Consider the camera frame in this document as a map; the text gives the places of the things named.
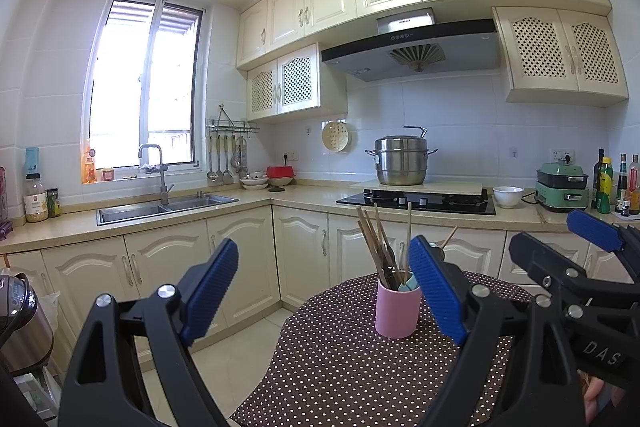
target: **range hood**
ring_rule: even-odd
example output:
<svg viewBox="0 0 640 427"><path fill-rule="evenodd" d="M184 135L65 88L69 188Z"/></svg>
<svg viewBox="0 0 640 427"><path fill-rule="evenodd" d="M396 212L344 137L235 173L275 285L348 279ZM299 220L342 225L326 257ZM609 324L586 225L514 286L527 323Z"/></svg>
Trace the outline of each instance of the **range hood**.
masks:
<svg viewBox="0 0 640 427"><path fill-rule="evenodd" d="M500 60L493 19L433 23L431 10L378 20L378 35L322 52L322 61L370 82L409 74L493 70Z"/></svg>

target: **window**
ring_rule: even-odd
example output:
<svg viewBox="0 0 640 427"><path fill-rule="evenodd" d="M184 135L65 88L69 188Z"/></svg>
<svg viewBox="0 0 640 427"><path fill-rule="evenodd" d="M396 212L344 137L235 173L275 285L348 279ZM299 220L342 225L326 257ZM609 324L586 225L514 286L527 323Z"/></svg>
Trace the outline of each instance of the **window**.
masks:
<svg viewBox="0 0 640 427"><path fill-rule="evenodd" d="M194 79L202 12L164 0L111 0L89 115L95 166L193 164Z"/></svg>

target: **polka dot tablecloth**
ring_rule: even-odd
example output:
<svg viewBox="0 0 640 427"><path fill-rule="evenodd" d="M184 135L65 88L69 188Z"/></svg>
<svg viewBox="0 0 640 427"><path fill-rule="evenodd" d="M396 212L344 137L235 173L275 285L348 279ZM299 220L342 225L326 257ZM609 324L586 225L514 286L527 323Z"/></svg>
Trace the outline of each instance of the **polka dot tablecloth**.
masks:
<svg viewBox="0 0 640 427"><path fill-rule="evenodd" d="M529 301L519 286L465 272L497 295ZM346 281L310 298L287 319L258 387L231 417L242 427L416 425L444 383L458 348L422 300L414 334L376 332L378 277ZM504 375L510 340L498 344L472 424L486 420Z"/></svg>

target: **window frame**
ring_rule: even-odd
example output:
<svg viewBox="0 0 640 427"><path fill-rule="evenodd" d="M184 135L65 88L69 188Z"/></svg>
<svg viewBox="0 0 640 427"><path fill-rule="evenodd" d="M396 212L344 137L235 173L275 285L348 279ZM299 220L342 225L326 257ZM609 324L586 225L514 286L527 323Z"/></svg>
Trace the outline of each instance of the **window frame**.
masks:
<svg viewBox="0 0 640 427"><path fill-rule="evenodd" d="M198 104L204 106L204 85L206 82L207 71L207 50L205 46L207 39L202 34L206 31L207 26L207 10L205 8L193 7L189 3L185 3L184 0L125 0L132 2L140 2L145 4L154 5L154 14L151 20L149 32L150 36L147 41L146 54L145 54L145 66L143 69L143 78L141 79L141 100L140 100L140 124L139 124L139 137L140 144L148 142L148 94L150 87L150 65L152 61L152 51L155 44L156 34L160 25L160 19L162 16L162 7L176 7L178 9L187 10L198 15L198 29L196 32L195 42L195 56L193 61L193 72L191 81L191 157L192 161L169 163L168 173L182 173L182 172L198 172L202 171L200 158L203 157L203 149L200 145L200 135L204 132L203 127L203 114L197 111ZM91 105L92 94L94 90L94 69L97 62L97 54L100 45L100 39L102 38L102 30L105 27L109 18L111 7L114 0L108 0L102 17L100 19L100 25L96 32L94 39L94 45L91 50L91 63L87 71L87 78L85 81L84 97L82 100L82 143L81 153L84 153L84 147L90 138L90 126L91 126ZM123 176L137 175L138 178L156 177L158 174L144 174L140 171L140 166L148 163L148 150L143 150L143 156L140 158L139 165L121 166L114 168L116 178L122 178Z"/></svg>

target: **green bottle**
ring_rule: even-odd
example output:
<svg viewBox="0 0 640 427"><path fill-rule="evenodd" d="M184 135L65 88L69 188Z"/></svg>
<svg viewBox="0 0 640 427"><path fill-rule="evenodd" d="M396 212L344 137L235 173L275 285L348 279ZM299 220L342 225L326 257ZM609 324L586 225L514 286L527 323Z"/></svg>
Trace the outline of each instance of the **green bottle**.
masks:
<svg viewBox="0 0 640 427"><path fill-rule="evenodd" d="M611 158L606 157L602 159L600 186L598 187L598 212L601 214L609 214L611 212L609 197L612 188L613 168L611 167Z"/></svg>

